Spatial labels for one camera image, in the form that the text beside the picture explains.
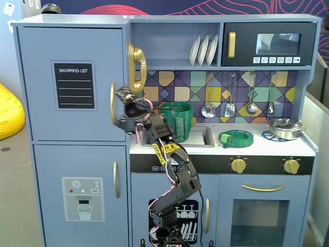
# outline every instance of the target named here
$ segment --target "chalkboard sign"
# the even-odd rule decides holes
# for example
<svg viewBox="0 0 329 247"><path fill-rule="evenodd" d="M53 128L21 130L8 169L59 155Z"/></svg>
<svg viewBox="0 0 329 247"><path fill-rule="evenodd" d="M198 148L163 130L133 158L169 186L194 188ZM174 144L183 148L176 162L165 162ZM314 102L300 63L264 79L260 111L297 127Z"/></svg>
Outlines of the chalkboard sign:
<svg viewBox="0 0 329 247"><path fill-rule="evenodd" d="M54 63L58 108L94 109L91 63Z"/></svg>

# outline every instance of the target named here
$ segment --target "slotted spatula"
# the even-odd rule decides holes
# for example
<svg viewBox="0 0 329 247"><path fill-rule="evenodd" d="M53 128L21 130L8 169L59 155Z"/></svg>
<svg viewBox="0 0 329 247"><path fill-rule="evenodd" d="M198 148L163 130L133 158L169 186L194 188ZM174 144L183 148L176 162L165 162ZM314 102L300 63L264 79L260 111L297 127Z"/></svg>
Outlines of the slotted spatula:
<svg viewBox="0 0 329 247"><path fill-rule="evenodd" d="M234 79L234 90L233 93L231 93L231 78ZM230 73L230 81L228 85L228 91L230 92L230 102L226 104L225 108L225 117L234 117L235 116L235 104L233 103L233 94L235 91L235 73Z"/></svg>

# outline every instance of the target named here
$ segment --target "blue cabinet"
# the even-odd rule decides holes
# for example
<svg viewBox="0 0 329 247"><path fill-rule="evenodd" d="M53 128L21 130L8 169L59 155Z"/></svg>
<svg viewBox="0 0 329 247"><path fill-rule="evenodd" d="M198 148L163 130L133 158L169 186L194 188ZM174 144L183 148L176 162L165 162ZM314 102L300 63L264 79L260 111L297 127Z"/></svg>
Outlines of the blue cabinet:
<svg viewBox="0 0 329 247"><path fill-rule="evenodd" d="M208 246L209 241L215 241L216 238L219 175L200 174L199 177L205 200L203 244ZM148 206L152 200L167 192L171 184L165 174L132 173L131 178L133 246L139 246L140 239L143 238L146 246L151 247L149 235L155 227ZM195 247L200 246L201 207L202 201L198 192L177 207L177 225L181 229L184 240ZM157 243L155 235L152 235L152 239Z"/></svg>
<svg viewBox="0 0 329 247"><path fill-rule="evenodd" d="M309 180L221 174L216 246L298 246Z"/></svg>
<svg viewBox="0 0 329 247"><path fill-rule="evenodd" d="M33 140L125 141L110 108L111 84L124 80L121 29L20 27L19 36ZM119 118L124 105L114 104Z"/></svg>
<svg viewBox="0 0 329 247"><path fill-rule="evenodd" d="M34 145L34 151L47 247L127 247L125 146Z"/></svg>

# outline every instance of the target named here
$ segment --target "sink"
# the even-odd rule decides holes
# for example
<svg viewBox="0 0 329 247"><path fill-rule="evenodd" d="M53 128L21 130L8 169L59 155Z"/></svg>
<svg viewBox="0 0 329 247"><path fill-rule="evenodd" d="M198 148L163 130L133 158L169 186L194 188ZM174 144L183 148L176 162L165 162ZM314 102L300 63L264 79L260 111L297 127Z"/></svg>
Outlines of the sink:
<svg viewBox="0 0 329 247"><path fill-rule="evenodd" d="M182 144L183 147L196 148L213 148L215 146L209 127L192 127L189 138L180 144ZM143 135L142 146L149 147L150 145L147 135Z"/></svg>

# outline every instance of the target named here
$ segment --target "gray floor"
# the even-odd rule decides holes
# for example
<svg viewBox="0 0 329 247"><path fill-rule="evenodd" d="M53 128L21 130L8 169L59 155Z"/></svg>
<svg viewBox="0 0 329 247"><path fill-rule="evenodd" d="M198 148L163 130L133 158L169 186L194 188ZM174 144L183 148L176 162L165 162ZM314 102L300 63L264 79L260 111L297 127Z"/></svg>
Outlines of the gray floor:
<svg viewBox="0 0 329 247"><path fill-rule="evenodd" d="M0 247L42 247L27 131L0 140ZM317 247L307 229L304 247Z"/></svg>

